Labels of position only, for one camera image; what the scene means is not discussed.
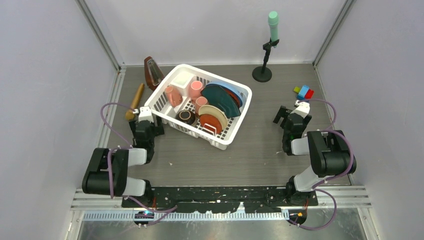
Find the wood grain surface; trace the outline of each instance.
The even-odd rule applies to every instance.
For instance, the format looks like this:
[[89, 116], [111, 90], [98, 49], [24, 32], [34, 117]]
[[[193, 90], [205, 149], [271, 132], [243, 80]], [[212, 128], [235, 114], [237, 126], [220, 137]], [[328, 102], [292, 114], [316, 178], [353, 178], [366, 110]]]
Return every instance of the wood grain surface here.
[[[295, 86], [308, 85], [315, 91], [314, 98], [323, 98], [320, 84], [311, 64], [268, 65], [272, 79], [260, 83], [252, 78], [256, 65], [213, 65], [198, 68], [247, 85], [252, 100], [247, 115], [234, 141], [226, 150], [220, 150], [201, 138], [194, 138], [165, 126], [165, 135], [155, 138], [151, 163], [128, 170], [133, 178], [149, 180], [153, 186], [256, 186], [285, 185], [291, 176], [310, 165], [308, 155], [287, 156], [282, 152], [283, 130], [273, 123], [281, 105], [294, 108]], [[168, 74], [173, 66], [160, 67]], [[140, 83], [145, 83], [143, 67], [128, 67], [119, 102], [130, 105]], [[144, 90], [140, 105], [152, 94]], [[116, 110], [113, 127], [128, 139], [132, 138], [127, 110]], [[307, 131], [324, 129], [330, 124], [323, 103], [311, 102], [312, 120]], [[108, 147], [124, 142], [111, 132]], [[329, 182], [330, 185], [350, 185], [347, 176]]]

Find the dish rack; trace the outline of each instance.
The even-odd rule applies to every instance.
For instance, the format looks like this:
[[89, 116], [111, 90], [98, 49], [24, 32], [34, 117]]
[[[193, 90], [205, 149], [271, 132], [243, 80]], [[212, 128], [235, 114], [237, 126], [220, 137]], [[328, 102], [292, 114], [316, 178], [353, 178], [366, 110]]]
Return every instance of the dish rack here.
[[[193, 81], [201, 81], [204, 86], [210, 82], [226, 82], [228, 84], [233, 85], [241, 93], [243, 101], [243, 106], [240, 108], [241, 115], [238, 117], [229, 118], [228, 125], [223, 128], [222, 132], [219, 134], [214, 134], [210, 130], [204, 129], [200, 125], [199, 120], [197, 120], [196, 126], [191, 126], [175, 119], [177, 113], [181, 110], [190, 110], [192, 112], [195, 111], [194, 103], [191, 102], [186, 90], [180, 90], [180, 93], [182, 95], [182, 103], [176, 107], [171, 106], [165, 94], [165, 88], [171, 85], [172, 81], [181, 73], [189, 73], [194, 75], [193, 79], [190, 80], [190, 82], [188, 82], [187, 84], [185, 84], [187, 88]], [[248, 86], [204, 71], [194, 66], [180, 64], [177, 65], [162, 80], [156, 90], [148, 98], [144, 106], [150, 107], [152, 114], [162, 118], [162, 122], [164, 124], [169, 124], [172, 128], [177, 129], [192, 137], [201, 137], [202, 139], [209, 141], [212, 146], [221, 150], [225, 150], [227, 149], [228, 145], [233, 142], [234, 137], [236, 136], [237, 131], [239, 130], [240, 125], [242, 124], [243, 119], [246, 116], [251, 100], [252, 90]]]

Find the wooden rolling pin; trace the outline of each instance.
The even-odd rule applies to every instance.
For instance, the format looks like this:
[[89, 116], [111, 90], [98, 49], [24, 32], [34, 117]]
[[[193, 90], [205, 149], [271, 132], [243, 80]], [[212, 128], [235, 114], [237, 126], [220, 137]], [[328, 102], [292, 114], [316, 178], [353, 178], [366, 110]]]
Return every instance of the wooden rolling pin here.
[[[142, 83], [140, 86], [138, 86], [137, 92], [134, 95], [134, 98], [132, 99], [131, 108], [136, 109], [139, 106], [140, 99], [142, 99], [143, 91], [145, 90], [145, 84]], [[125, 119], [128, 121], [134, 120], [136, 115], [133, 113], [132, 110], [128, 109], [125, 113]]]

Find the microphone head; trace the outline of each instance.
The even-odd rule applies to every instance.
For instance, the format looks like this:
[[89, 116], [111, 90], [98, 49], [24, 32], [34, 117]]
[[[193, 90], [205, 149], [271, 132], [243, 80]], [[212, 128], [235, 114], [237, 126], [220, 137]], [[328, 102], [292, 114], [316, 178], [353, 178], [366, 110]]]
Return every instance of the microphone head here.
[[270, 26], [278, 25], [279, 17], [276, 11], [272, 11], [268, 14], [268, 24]]

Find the white wall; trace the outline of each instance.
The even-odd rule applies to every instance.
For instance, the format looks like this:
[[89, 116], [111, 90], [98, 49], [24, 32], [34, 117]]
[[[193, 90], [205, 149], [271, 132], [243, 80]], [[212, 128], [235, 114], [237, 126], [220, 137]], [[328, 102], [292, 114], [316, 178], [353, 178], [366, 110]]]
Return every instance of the white wall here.
[[356, 1], [318, 65], [381, 233], [423, 239], [424, 1]]
[[312, 62], [345, 0], [87, 0], [127, 65], [261, 63], [268, 13], [280, 17], [270, 63]]
[[0, 236], [63, 239], [116, 71], [73, 0], [0, 7]]

